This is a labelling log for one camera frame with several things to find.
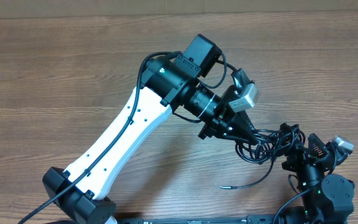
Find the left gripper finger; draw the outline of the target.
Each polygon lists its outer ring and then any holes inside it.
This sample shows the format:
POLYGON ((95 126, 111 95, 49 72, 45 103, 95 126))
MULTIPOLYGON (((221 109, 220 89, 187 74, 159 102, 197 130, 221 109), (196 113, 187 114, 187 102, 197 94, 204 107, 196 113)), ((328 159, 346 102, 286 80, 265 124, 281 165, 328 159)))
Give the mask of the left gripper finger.
POLYGON ((229 122, 229 126, 232 128, 230 135, 237 140, 253 146, 259 143, 254 133, 254 125, 245 111, 235 113, 229 122))
POLYGON ((250 80, 245 71, 240 68, 231 73, 234 82, 235 90, 245 90, 248 85, 253 84, 254 81, 250 80))

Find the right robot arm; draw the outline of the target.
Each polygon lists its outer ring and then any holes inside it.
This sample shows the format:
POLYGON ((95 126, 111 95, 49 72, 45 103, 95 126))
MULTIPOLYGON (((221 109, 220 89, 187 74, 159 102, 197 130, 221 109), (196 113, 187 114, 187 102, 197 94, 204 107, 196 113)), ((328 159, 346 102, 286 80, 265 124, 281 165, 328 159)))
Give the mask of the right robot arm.
POLYGON ((355 183, 334 170, 352 153, 354 145, 335 135, 327 143, 317 135, 299 143, 282 169, 295 173, 299 192, 275 214, 273 223, 347 223, 354 211, 355 183))

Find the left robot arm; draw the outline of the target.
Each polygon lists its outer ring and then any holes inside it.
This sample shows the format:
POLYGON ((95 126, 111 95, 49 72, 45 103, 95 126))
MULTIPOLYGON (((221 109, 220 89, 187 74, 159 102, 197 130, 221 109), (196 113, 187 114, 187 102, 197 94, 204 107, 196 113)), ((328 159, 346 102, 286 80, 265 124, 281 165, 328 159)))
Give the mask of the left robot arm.
POLYGON ((226 63, 221 49, 197 35, 184 52, 156 52, 142 62, 131 97, 98 140, 67 168, 53 167, 42 182, 48 196, 75 223, 114 223, 108 193, 118 173, 147 136, 177 108, 203 123, 200 138, 216 137, 256 145, 246 111, 259 91, 241 69, 217 95, 201 81, 215 63, 226 63))

